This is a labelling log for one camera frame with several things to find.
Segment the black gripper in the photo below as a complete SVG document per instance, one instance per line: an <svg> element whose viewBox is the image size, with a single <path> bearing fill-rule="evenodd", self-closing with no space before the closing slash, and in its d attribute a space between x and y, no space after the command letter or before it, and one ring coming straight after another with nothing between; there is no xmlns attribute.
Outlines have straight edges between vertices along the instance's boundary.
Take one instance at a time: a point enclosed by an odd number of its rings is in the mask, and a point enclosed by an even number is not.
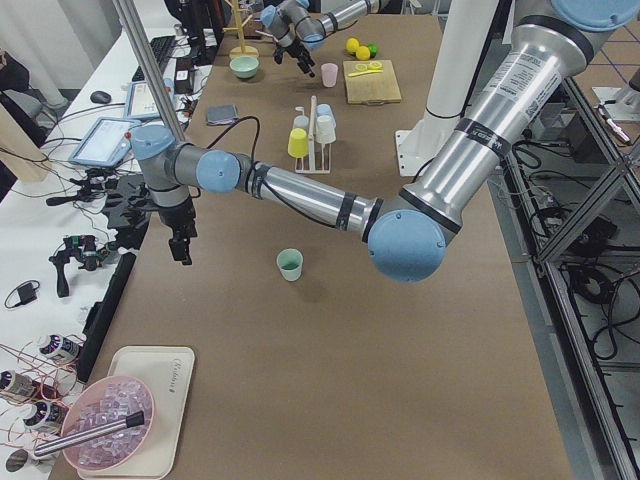
<svg viewBox="0 0 640 480"><path fill-rule="evenodd" d="M274 61L277 64L281 64L285 53L296 60L300 70L305 75L308 75L310 78L315 77L315 73L313 71L315 63L312 60L309 60L309 52L299 40L294 40L288 46L282 46L277 43L273 54Z"/></svg>
<svg viewBox="0 0 640 480"><path fill-rule="evenodd" d="M172 230L172 237L168 241L168 245L173 260L185 266L191 265L191 238L197 237L196 211L192 199L187 197L179 205L159 207L158 213L161 222Z"/></svg>

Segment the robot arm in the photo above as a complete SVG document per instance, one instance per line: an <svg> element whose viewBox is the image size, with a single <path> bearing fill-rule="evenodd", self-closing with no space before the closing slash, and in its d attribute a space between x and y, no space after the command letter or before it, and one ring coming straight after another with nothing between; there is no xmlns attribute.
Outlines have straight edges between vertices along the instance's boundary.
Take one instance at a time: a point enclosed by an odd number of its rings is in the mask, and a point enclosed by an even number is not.
<svg viewBox="0 0 640 480"><path fill-rule="evenodd" d="M473 102L467 95L499 5L454 1L446 20L422 119L396 138L400 173L392 200L368 200L250 155L178 140L162 125L136 128L131 147L173 257L189 263L195 235L192 188L241 190L311 220L355 231L371 260L397 281L420 281L441 265L462 228L462 211L509 154L560 83L582 73L605 41L639 13L635 1L510 1L511 48Z"/></svg>
<svg viewBox="0 0 640 480"><path fill-rule="evenodd" d="M300 71L315 76L315 62L310 51L321 47L331 35L349 28L361 17L380 13L388 1L348 1L319 16L309 12L308 1L282 1L279 5L268 5L261 12L260 21L274 37L273 59L281 65L285 54L296 61Z"/></svg>

